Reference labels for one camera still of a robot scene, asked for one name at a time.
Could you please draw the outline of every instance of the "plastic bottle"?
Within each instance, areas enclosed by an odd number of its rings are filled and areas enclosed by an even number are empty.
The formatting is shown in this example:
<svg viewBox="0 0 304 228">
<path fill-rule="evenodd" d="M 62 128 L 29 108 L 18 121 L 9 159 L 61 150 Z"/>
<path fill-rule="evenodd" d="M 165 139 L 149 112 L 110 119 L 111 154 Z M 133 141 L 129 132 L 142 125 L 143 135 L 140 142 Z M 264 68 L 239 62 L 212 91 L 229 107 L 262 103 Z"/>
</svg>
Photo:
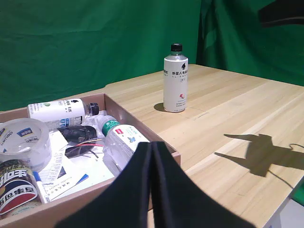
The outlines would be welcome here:
<svg viewBox="0 0 304 228">
<path fill-rule="evenodd" d="M 172 44 L 171 54 L 164 59 L 163 106 L 167 112 L 172 113 L 186 108 L 188 58 L 181 51 L 181 44 Z"/>
<path fill-rule="evenodd" d="M 28 105 L 28 117 L 44 122 L 49 130 L 80 125 L 85 118 L 97 115 L 98 112 L 97 103 L 85 104 L 81 99 Z"/>
<path fill-rule="evenodd" d="M 99 129 L 105 136 L 105 150 L 123 170 L 139 142 L 149 142 L 134 126 L 120 124 L 110 115 L 96 119 Z"/>
</svg>

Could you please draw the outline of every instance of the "clear packing tape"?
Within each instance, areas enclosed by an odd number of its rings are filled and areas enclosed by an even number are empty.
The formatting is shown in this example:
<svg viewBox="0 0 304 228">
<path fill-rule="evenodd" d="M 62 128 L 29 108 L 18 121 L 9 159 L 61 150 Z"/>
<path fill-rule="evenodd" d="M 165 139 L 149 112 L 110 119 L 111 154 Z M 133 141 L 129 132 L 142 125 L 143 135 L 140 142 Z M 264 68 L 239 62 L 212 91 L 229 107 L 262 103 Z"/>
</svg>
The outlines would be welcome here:
<svg viewBox="0 0 304 228">
<path fill-rule="evenodd" d="M 51 159 L 47 126 L 21 118 L 0 124 L 0 162 L 23 160 L 32 171 L 41 171 Z"/>
</svg>

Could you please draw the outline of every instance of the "green backdrop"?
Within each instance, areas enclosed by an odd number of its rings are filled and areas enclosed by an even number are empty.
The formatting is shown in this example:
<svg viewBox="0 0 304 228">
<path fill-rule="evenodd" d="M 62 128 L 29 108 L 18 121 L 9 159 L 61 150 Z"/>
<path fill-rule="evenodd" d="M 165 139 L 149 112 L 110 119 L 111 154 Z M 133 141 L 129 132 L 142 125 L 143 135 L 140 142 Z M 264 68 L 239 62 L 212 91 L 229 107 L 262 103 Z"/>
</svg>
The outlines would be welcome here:
<svg viewBox="0 0 304 228">
<path fill-rule="evenodd" d="M 163 69 L 170 44 L 196 61 L 200 0 L 2 0 L 0 110 Z"/>
<path fill-rule="evenodd" d="M 202 2 L 199 64 L 304 86 L 304 25 L 259 22 L 258 10 L 274 0 Z"/>
</svg>

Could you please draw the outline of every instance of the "paper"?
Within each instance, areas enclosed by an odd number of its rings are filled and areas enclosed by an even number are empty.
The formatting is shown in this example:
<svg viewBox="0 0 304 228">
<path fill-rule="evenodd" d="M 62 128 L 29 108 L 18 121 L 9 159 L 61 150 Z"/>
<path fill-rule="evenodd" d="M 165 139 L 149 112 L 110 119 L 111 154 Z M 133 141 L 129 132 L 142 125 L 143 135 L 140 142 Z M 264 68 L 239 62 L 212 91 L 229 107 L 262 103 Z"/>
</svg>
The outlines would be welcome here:
<svg viewBox="0 0 304 228">
<path fill-rule="evenodd" d="M 65 155 L 67 141 L 60 131 L 49 133 L 49 139 L 52 150 L 52 157 L 47 166 L 39 172 L 41 181 L 45 183 L 53 182 L 58 178 L 62 167 L 62 158 Z"/>
<path fill-rule="evenodd" d="M 57 199 L 114 177 L 114 175 L 104 164 L 103 148 L 95 146 L 92 151 L 96 153 L 99 158 L 96 158 L 95 155 L 88 152 L 82 156 L 70 159 L 70 161 L 72 161 L 79 171 L 82 171 L 88 175 L 88 178 L 60 195 Z"/>
<path fill-rule="evenodd" d="M 79 170 L 66 156 L 63 156 L 58 179 L 51 183 L 43 183 L 43 185 L 49 199 L 52 201 L 75 186 L 84 176 L 87 177 L 85 172 Z"/>
</svg>

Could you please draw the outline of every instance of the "black object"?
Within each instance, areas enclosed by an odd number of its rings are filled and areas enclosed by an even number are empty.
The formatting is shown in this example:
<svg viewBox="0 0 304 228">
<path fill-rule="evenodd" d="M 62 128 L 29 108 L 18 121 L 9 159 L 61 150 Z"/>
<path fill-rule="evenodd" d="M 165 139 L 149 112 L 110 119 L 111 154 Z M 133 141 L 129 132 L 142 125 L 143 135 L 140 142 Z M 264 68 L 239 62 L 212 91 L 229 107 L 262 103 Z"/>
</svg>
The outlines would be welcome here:
<svg viewBox="0 0 304 228">
<path fill-rule="evenodd" d="M 156 228 L 253 228 L 202 192 L 164 142 L 141 142 L 121 174 L 56 228 L 146 228 L 150 189 Z"/>
<path fill-rule="evenodd" d="M 258 12 L 263 27 L 304 24 L 303 0 L 276 0 Z"/>
<path fill-rule="evenodd" d="M 72 126 L 61 128 L 59 131 L 68 142 L 74 143 L 82 143 L 97 137 L 96 129 L 91 126 Z M 90 151 L 93 147 L 94 146 L 91 145 L 69 147 L 66 149 L 65 156 L 68 158 L 74 158 Z"/>
<path fill-rule="evenodd" d="M 92 115 L 98 115 L 99 114 L 99 106 L 97 103 L 90 103 L 90 107 L 92 109 Z"/>
<path fill-rule="evenodd" d="M 181 44 L 171 44 L 171 51 L 182 51 Z"/>
</svg>

